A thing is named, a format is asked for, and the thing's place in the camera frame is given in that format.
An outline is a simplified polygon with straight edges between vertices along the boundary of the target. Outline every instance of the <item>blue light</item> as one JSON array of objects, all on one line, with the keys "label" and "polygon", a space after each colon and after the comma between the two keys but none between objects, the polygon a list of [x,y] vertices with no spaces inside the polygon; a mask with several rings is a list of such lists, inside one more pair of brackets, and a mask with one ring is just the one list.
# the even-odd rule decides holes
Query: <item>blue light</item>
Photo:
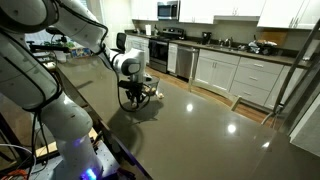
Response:
[{"label": "blue light", "polygon": [[86,171],[86,176],[88,178],[88,180],[96,180],[97,176],[94,174],[94,172],[92,171],[92,169],[87,169]]}]

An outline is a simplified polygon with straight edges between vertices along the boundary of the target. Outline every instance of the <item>stove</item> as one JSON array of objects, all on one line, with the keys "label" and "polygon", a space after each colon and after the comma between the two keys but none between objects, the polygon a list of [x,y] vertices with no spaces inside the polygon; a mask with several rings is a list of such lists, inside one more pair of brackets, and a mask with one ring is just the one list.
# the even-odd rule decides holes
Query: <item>stove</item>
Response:
[{"label": "stove", "polygon": [[161,36],[149,40],[149,66],[155,70],[167,73],[168,47],[171,40],[182,39],[185,31],[180,28],[164,28]]}]

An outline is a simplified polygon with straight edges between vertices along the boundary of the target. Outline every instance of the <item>floor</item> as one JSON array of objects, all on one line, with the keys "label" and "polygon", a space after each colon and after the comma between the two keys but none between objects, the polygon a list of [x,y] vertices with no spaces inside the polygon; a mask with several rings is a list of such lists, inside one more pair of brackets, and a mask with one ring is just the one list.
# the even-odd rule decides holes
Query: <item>floor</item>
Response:
[{"label": "floor", "polygon": [[[179,79],[179,78],[173,76],[173,75],[161,73],[161,72],[156,71],[150,67],[146,67],[146,72],[150,75],[157,76],[161,80],[166,81],[172,85],[175,85],[179,88],[188,90],[188,83],[182,79]],[[220,95],[215,94],[213,92],[210,92],[208,90],[205,90],[203,88],[192,87],[192,90],[203,95],[203,97],[207,98],[208,100],[213,100],[213,101],[218,100],[218,101],[226,104],[227,106],[231,106],[231,104],[232,104],[232,102],[229,99],[224,98],[223,96],[220,96]],[[256,121],[258,123],[261,123],[263,121],[263,119],[267,116],[267,113],[262,112],[260,110],[257,110],[255,108],[252,108],[252,107],[245,105],[243,103],[240,103],[237,106],[237,109],[235,110],[235,112],[237,112],[237,113],[239,113],[239,114],[241,114],[241,115],[243,115],[253,121]],[[269,120],[265,124],[265,126],[270,126],[270,125],[271,125],[271,120]]]}]

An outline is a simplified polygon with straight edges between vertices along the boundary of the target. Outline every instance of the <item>backsplash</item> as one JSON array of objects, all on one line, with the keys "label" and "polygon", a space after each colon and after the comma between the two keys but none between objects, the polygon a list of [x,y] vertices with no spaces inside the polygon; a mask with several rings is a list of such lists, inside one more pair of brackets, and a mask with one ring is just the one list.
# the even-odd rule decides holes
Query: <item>backsplash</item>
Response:
[{"label": "backsplash", "polygon": [[[201,37],[202,32],[211,32],[213,39],[226,39],[232,37],[235,42],[249,43],[253,35],[259,39],[263,28],[257,28],[258,22],[250,21],[218,21],[217,24],[192,24],[179,23],[175,21],[133,21],[136,28],[145,30],[146,24],[151,24],[152,30],[156,24],[161,31],[164,27],[177,27],[186,30],[187,36]],[[279,48],[300,50],[307,39],[310,30],[287,30],[286,40]]]}]

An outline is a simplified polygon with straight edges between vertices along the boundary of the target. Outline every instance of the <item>oven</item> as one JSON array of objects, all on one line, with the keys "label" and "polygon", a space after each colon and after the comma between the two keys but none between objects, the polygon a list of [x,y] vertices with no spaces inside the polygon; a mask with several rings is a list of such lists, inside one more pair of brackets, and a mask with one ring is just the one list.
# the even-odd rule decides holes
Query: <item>oven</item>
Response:
[{"label": "oven", "polygon": [[149,66],[152,69],[167,73],[169,42],[149,40]]},{"label": "oven", "polygon": [[159,1],[158,19],[159,20],[178,20],[180,1]]}]

